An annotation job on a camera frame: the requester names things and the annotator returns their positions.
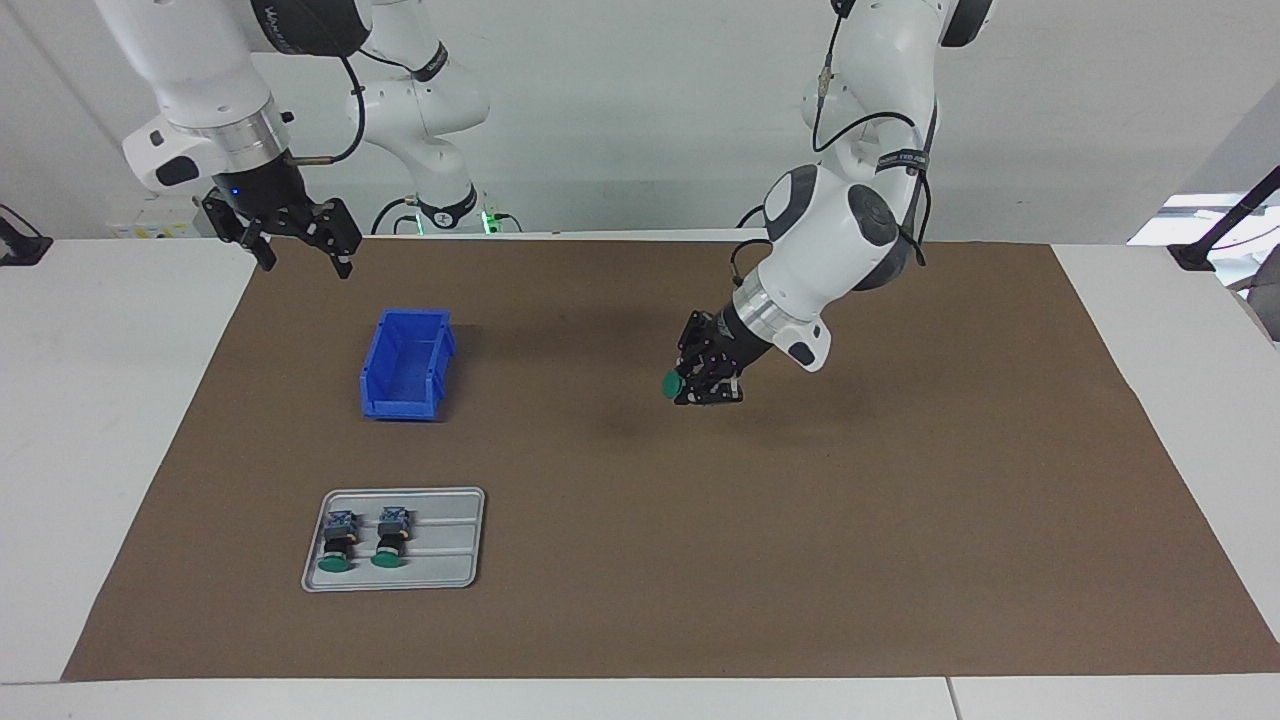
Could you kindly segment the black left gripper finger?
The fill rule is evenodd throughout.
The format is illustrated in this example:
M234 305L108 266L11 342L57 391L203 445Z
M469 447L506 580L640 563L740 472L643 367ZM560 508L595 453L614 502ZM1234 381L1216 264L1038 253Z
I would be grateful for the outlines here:
M680 377L709 377L716 363L716 316L694 310L678 338Z
M676 404L710 406L742 401L742 368L731 357L703 357L676 366Z

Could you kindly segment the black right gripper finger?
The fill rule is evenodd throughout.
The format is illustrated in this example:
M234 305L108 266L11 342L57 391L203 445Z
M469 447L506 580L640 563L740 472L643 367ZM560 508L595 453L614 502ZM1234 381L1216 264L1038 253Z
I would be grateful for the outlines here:
M204 209L214 234L221 242L243 249L264 272L270 272L275 266L276 255L262 232L262 223L259 218L251 218L248 223L244 223L220 192L207 192L200 201L200 206Z
M358 251L364 233L342 199L329 199L310 206L308 246L325 254L338 277L348 279L352 258Z

